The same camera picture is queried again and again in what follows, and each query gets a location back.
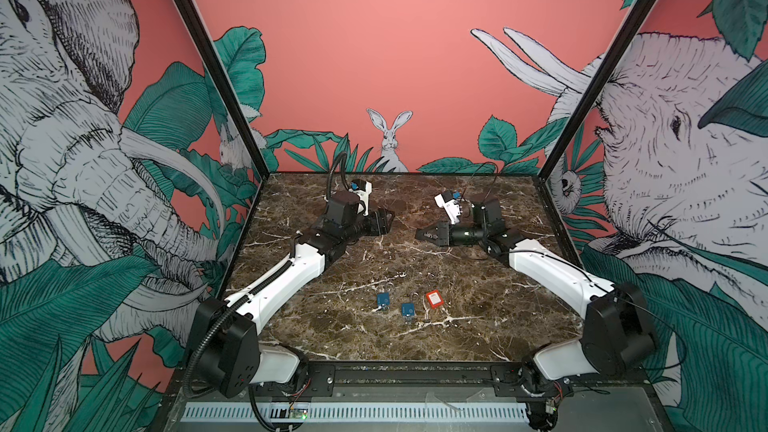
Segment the red padlock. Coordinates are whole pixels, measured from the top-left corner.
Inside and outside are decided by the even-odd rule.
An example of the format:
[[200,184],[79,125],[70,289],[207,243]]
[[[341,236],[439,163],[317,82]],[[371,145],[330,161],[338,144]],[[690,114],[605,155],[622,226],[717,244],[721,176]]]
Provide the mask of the red padlock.
[[426,293],[425,299],[431,309],[437,309],[444,305],[444,299],[439,290],[433,290]]

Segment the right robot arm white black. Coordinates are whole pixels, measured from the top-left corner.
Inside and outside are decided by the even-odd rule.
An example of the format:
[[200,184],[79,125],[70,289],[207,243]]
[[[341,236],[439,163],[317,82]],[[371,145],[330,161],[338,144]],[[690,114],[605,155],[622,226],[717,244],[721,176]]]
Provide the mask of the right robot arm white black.
[[439,247],[477,245],[553,293],[583,321],[579,338],[546,345],[525,360],[515,381],[525,394],[558,394],[571,376],[620,377],[657,350],[656,327],[638,287],[599,278],[524,237],[505,223],[496,198],[473,201],[469,223],[460,221],[454,200],[439,195],[435,201],[449,219],[417,230],[417,240]]

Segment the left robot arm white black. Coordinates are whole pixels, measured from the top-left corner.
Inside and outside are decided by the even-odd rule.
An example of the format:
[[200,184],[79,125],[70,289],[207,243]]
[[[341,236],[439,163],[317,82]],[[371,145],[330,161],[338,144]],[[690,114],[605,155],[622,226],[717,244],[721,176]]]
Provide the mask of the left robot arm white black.
[[395,213],[372,210],[356,193],[331,195],[324,213],[292,238],[288,255],[259,279],[224,300],[196,310],[185,352],[182,391],[189,398],[212,392],[232,398],[252,384],[307,382],[301,353],[286,345],[262,346],[264,327],[297,292],[340,259],[364,236],[384,236]]

